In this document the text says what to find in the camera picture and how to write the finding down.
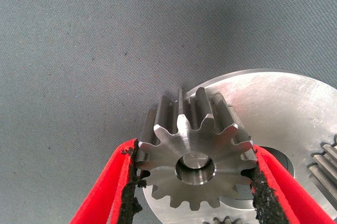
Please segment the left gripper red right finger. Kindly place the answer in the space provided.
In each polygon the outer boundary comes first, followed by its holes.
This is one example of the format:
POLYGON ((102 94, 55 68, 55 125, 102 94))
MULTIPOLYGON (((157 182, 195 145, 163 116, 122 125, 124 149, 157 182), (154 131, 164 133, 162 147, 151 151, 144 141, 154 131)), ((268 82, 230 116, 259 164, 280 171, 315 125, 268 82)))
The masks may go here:
POLYGON ((258 145, 253 150, 257 167, 251 189, 259 223, 334 223, 269 151, 258 145))

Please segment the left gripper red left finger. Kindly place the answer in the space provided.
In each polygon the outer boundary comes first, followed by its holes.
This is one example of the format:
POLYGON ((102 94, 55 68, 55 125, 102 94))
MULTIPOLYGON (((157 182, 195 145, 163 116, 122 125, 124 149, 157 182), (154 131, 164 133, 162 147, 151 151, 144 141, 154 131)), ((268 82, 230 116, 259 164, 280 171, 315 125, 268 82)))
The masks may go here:
POLYGON ((115 149, 70 223, 133 222, 134 215, 142 210, 135 189, 146 186, 136 174, 137 149, 137 139, 115 149))

